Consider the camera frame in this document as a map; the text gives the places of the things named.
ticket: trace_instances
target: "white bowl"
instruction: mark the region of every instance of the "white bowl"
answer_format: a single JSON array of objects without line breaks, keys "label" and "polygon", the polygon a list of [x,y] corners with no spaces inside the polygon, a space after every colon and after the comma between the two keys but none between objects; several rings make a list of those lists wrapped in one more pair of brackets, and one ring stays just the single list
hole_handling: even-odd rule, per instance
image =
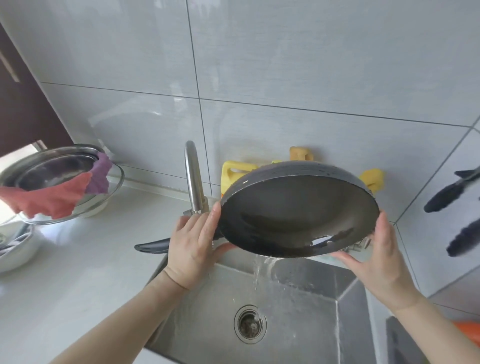
[{"label": "white bowl", "polygon": [[[22,224],[24,224],[23,221],[16,221],[0,226],[0,234],[7,237],[6,241],[10,241]],[[14,250],[0,256],[0,273],[15,269],[28,262],[37,253],[41,243],[42,234],[35,226],[32,226],[28,236]]]}]

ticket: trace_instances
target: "sink basin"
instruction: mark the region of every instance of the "sink basin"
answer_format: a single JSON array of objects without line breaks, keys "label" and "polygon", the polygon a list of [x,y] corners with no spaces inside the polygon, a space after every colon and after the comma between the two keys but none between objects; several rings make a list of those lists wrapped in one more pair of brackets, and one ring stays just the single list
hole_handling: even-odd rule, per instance
[{"label": "sink basin", "polygon": [[375,363],[365,288],[351,271],[241,249],[215,264],[146,347],[185,364]]}]

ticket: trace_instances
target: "black frying pan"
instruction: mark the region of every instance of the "black frying pan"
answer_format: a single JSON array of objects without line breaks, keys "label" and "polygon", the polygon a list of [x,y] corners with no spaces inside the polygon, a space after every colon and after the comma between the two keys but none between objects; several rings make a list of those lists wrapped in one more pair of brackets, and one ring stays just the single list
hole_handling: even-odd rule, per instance
[{"label": "black frying pan", "polygon": [[[370,190],[353,174],[313,161],[260,167],[239,178],[220,201],[214,240],[225,237],[249,252],[274,257],[331,253],[373,232],[380,213]],[[170,238],[138,244],[166,253]]]}]

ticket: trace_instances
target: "hand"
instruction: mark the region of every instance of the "hand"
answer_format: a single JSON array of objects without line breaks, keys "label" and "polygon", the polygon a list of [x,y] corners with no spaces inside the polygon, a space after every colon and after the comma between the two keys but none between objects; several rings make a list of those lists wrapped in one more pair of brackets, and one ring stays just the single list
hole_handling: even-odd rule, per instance
[{"label": "hand", "polygon": [[361,263],[346,252],[331,255],[350,268],[365,287],[392,312],[416,304],[422,294],[413,284],[398,249],[394,228],[384,211],[380,212],[377,219],[372,240],[373,252],[367,262]]},{"label": "hand", "polygon": [[170,238],[164,272],[179,286],[193,288],[223,253],[236,247],[232,243],[212,247],[220,213],[220,203],[216,202],[210,213],[182,216],[178,220]]}]

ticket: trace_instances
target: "countertop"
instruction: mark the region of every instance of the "countertop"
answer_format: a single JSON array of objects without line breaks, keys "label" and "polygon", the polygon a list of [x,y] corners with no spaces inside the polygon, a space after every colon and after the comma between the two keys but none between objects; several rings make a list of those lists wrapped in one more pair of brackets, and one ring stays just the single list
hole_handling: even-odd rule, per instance
[{"label": "countertop", "polygon": [[[123,186],[98,215],[42,227],[45,241],[34,259],[0,275],[2,362],[48,363],[132,298],[163,258],[133,246],[170,236],[189,208],[185,199]],[[384,364],[381,329],[389,312],[371,295],[369,311]],[[143,349],[135,363],[171,361]]]}]

